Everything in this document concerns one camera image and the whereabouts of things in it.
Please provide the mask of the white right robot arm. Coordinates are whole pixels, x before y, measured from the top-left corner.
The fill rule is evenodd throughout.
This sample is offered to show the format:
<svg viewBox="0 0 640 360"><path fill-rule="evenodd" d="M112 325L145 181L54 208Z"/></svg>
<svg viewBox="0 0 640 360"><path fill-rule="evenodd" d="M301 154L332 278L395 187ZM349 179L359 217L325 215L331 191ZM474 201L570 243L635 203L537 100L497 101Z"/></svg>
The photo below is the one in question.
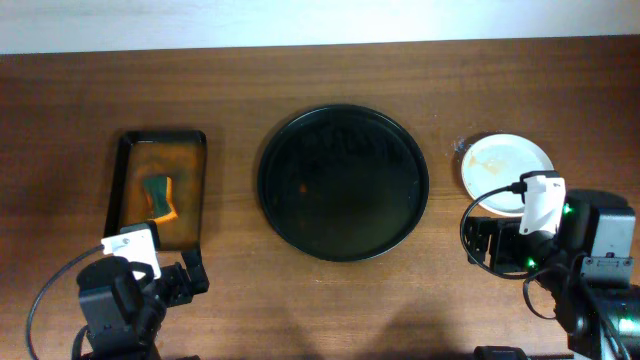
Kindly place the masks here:
<svg viewBox="0 0 640 360"><path fill-rule="evenodd" d="M465 211L460 238L468 261L493 276L537 282L554 300L553 320L569 349L586 359L639 356L639 287L632 283L635 212L613 193L567 193L552 236L527 238L517 218Z"/></svg>

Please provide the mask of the orange green scrub sponge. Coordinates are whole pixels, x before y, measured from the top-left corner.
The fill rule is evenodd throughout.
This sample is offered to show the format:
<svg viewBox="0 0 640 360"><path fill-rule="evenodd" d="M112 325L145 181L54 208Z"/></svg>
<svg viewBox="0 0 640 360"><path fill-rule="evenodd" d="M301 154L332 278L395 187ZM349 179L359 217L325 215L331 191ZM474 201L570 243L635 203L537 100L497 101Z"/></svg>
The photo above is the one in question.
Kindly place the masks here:
<svg viewBox="0 0 640 360"><path fill-rule="evenodd" d="M173 204L172 179L166 175L155 175L143 179L145 197L150 207L149 219L156 224L167 223L178 218Z"/></svg>

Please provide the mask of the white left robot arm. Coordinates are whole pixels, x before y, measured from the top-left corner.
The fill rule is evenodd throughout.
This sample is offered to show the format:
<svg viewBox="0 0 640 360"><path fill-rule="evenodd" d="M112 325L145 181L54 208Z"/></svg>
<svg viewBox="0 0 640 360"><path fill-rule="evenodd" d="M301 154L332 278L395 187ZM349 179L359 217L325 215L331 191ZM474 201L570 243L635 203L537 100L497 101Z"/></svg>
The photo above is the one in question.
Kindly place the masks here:
<svg viewBox="0 0 640 360"><path fill-rule="evenodd" d="M77 333L73 359L158 359L155 339L171 307L208 291L201 252L182 253L183 263L161 268L111 256L77 276L79 303L87 324Z"/></svg>

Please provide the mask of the white plate with small stains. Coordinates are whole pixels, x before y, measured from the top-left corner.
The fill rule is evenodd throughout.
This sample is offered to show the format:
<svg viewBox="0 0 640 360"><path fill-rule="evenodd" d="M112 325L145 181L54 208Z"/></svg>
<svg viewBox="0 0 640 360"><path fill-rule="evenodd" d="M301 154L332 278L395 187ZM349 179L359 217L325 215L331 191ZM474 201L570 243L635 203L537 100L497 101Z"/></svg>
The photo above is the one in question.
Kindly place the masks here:
<svg viewBox="0 0 640 360"><path fill-rule="evenodd" d="M535 143L511 134L496 134L481 138L465 152L461 162L461 177L469 195L477 199L492 190L511 185L531 171L552 171L547 154ZM558 220L562 216L564 195L545 200L552 205L549 213ZM525 204L521 195L504 192L490 196L480 204L484 209L505 217L521 217Z"/></svg>

